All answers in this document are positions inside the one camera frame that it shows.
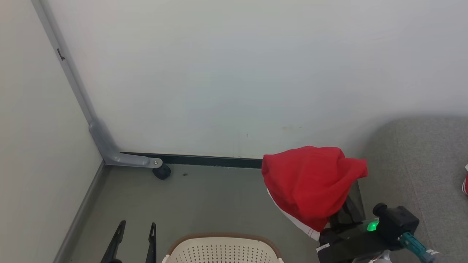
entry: caster wheel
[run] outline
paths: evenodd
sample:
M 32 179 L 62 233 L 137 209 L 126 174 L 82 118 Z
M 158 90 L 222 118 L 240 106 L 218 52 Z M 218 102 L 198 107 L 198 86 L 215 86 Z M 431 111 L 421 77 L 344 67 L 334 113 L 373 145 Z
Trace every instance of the caster wheel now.
M 169 168 L 167 164 L 163 163 L 161 167 L 153 169 L 153 174 L 159 179 L 165 180 L 169 175 L 171 175 L 171 168 Z

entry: red fabric bag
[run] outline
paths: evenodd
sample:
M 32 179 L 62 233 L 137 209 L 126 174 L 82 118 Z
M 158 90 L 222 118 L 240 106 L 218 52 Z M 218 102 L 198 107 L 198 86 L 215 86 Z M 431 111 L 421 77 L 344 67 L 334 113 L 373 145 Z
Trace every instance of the red fabric bag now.
M 354 181 L 367 176 L 367 165 L 345 158 L 340 148 L 306 146 L 265 155 L 262 175 L 279 208 L 321 232 Z

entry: green light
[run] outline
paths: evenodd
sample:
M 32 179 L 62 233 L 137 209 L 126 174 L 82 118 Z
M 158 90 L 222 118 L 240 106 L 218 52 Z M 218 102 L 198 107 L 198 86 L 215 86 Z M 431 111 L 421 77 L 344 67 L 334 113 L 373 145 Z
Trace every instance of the green light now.
M 379 224 L 378 221 L 372 221 L 369 225 L 367 225 L 367 230 L 374 231 L 375 229 L 377 229 L 378 224 Z

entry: gray floor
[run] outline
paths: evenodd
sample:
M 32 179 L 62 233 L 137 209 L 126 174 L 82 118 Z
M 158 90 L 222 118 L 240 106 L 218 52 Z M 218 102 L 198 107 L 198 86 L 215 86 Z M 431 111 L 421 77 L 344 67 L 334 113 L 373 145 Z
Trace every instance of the gray floor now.
M 113 167 L 72 254 L 71 262 L 99 262 L 121 220 L 117 258 L 144 262 L 152 222 L 157 262 L 177 239 L 194 233 L 236 232 L 273 241 L 286 263 L 317 263 L 318 242 L 291 223 L 266 192 L 258 169 L 170 165 L 157 179 L 150 169 Z

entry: teal handle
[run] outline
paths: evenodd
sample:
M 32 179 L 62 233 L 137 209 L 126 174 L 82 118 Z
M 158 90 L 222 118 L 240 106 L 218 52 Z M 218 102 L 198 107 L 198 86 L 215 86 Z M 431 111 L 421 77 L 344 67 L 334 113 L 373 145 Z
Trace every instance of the teal handle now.
M 421 263 L 435 262 L 436 258 L 434 255 L 427 253 L 426 247 L 422 245 L 410 232 L 406 232 L 400 236 L 400 243 L 409 251 L 413 252 L 413 254 L 419 258 Z

